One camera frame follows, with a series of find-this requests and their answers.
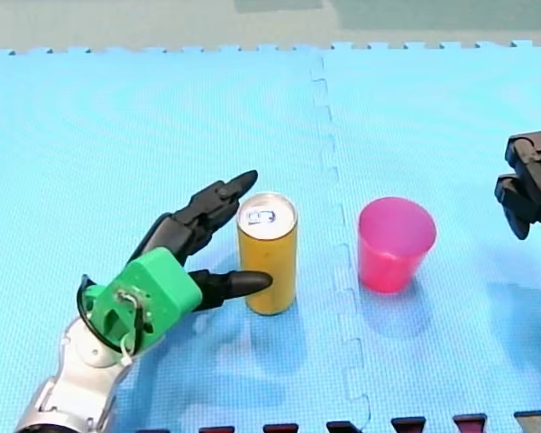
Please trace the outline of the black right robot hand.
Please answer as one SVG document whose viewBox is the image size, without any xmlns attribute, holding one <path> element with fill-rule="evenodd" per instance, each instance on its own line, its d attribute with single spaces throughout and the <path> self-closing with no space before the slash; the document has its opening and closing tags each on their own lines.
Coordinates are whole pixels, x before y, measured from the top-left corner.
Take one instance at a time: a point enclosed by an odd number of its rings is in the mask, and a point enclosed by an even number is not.
<svg viewBox="0 0 541 433">
<path fill-rule="evenodd" d="M 505 160 L 513 172 L 498 177 L 494 194 L 512 232 L 524 240 L 541 224 L 541 131 L 510 136 Z"/>
</svg>

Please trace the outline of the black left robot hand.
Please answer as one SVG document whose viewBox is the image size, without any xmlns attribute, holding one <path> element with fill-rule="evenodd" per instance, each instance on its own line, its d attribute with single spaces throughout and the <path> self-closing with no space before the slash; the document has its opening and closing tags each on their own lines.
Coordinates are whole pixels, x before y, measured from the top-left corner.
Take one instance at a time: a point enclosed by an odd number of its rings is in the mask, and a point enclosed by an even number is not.
<svg viewBox="0 0 541 433">
<path fill-rule="evenodd" d="M 134 260 L 156 247 L 167 248 L 180 264 L 208 245 L 213 234 L 237 213 L 240 199 L 258 179 L 256 170 L 246 171 L 224 182 L 218 180 L 191 196 L 182 209 L 160 215 L 151 225 L 130 259 Z M 197 311 L 215 309 L 228 300 L 256 294 L 273 283 L 262 271 L 212 273 L 208 270 L 189 274 L 200 288 L 202 301 Z"/>
</svg>

